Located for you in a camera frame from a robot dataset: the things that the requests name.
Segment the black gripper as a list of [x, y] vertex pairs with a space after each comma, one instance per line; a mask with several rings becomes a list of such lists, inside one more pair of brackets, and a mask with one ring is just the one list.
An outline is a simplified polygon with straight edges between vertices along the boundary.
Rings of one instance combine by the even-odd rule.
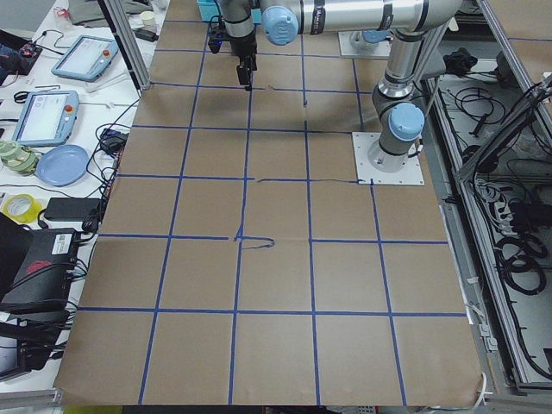
[[242, 38], [230, 38], [230, 46], [235, 56], [239, 58], [236, 67], [237, 77], [240, 83], [246, 83], [245, 90], [252, 90], [253, 72], [257, 70], [256, 54], [257, 41], [255, 36]]

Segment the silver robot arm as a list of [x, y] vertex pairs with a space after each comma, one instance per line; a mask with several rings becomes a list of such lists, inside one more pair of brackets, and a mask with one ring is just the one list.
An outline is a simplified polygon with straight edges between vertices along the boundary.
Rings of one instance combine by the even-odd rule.
[[388, 55], [391, 50], [389, 30], [355, 31], [349, 36], [349, 42], [356, 54]]
[[435, 49], [427, 38], [444, 30], [461, 7], [459, 1], [220, 1], [217, 21], [209, 28], [208, 46], [218, 53], [227, 42], [238, 57], [237, 77], [245, 89], [252, 87], [257, 69], [256, 29], [253, 10], [261, 12], [261, 28], [270, 43], [285, 46], [298, 35], [347, 32], [356, 51], [373, 50], [392, 38], [386, 71], [373, 91], [373, 104], [382, 132], [373, 147], [373, 163], [407, 157], [421, 135], [424, 116], [409, 103], [414, 79]]

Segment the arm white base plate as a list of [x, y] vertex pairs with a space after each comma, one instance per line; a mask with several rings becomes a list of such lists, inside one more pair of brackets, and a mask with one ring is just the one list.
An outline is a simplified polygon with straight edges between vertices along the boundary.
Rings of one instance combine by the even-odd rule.
[[424, 185], [423, 172], [412, 144], [394, 156], [380, 148], [380, 133], [352, 133], [357, 180], [363, 185]]
[[338, 33], [340, 55], [350, 59], [386, 60], [391, 52], [390, 30], [358, 30]]

